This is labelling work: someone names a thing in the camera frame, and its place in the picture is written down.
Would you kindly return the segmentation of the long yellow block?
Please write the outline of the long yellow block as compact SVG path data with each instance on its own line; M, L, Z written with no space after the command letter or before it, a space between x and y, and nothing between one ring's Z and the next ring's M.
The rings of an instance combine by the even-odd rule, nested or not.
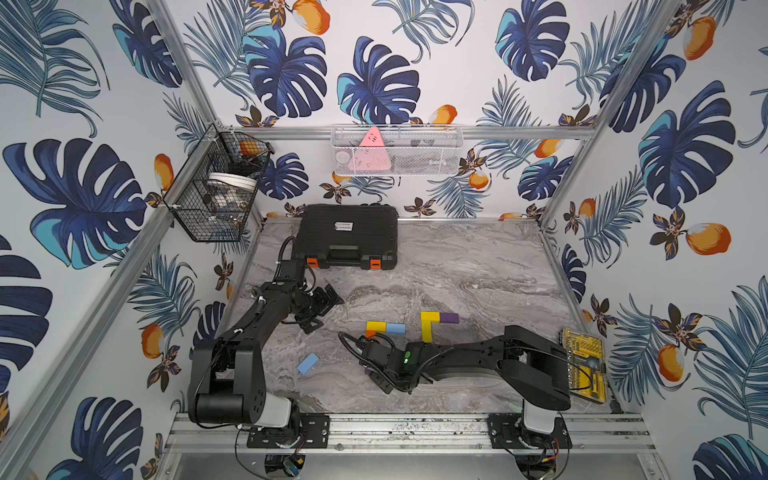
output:
M431 343L433 341L432 337L432 322L426 321L423 322L421 325L421 333L422 333L422 341L425 343Z

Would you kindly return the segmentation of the short yellow block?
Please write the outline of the short yellow block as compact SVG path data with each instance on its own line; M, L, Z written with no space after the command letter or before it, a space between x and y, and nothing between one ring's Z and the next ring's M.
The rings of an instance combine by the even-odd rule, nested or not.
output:
M367 321L366 332L385 333L387 331L387 323L381 321Z
M439 323L440 313L439 312L422 312L420 315L420 318L422 322Z

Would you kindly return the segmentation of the purple short block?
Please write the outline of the purple short block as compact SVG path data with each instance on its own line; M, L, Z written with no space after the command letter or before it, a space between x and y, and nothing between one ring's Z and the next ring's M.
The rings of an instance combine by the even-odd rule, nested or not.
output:
M457 313L440 312L439 322L445 324L459 324L460 316Z

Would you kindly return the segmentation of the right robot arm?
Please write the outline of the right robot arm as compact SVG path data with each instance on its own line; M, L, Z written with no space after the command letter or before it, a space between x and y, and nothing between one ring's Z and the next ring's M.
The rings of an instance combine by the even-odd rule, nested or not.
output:
M555 433L560 414L571 408L576 364L562 346L519 325L474 343L417 341L399 349L389 337L375 334L354 338L345 348L387 394L410 394L422 381L496 375L523 398L522 428L530 433Z

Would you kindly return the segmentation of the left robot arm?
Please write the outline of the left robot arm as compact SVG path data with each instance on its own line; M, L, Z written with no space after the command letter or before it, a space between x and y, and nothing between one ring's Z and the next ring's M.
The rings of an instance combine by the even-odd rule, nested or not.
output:
M267 282L254 304L221 336L193 349L188 390L189 419L206 428L248 425L283 429L291 424L293 403L268 392L262 350L289 316L302 331L319 329L343 300L331 285L307 292L295 282Z

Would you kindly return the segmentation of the black plastic tool case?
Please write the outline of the black plastic tool case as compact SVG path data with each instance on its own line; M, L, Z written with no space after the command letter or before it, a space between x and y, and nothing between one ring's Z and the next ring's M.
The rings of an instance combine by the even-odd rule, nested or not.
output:
M392 270L398 261L398 213L388 205L309 205L292 258L320 269Z

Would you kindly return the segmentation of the pink triangle item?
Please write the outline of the pink triangle item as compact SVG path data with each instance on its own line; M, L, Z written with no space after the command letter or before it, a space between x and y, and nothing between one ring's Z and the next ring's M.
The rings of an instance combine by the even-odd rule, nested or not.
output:
M354 173L385 172L392 168L392 161L385 146L381 131L372 126L360 145L352 152L348 167Z

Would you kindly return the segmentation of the yellow screwdriver bit set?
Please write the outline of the yellow screwdriver bit set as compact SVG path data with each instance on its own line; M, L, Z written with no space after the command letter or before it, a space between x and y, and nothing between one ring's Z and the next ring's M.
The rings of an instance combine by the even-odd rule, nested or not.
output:
M559 338L570 361L570 391L583 399L604 404L608 388L603 341L569 328L564 328Z

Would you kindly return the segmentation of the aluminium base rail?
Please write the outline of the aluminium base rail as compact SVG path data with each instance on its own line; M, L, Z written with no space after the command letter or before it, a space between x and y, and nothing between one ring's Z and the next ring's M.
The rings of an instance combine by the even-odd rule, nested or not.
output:
M641 416L636 414L565 414L556 418L552 440L524 439L512 414L330 414L311 420L306 436L294 443L254 440L229 427L204 430L178 415L165 441L168 453L225 453L243 449L287 454L465 454L538 453L543 447L560 454L655 454Z

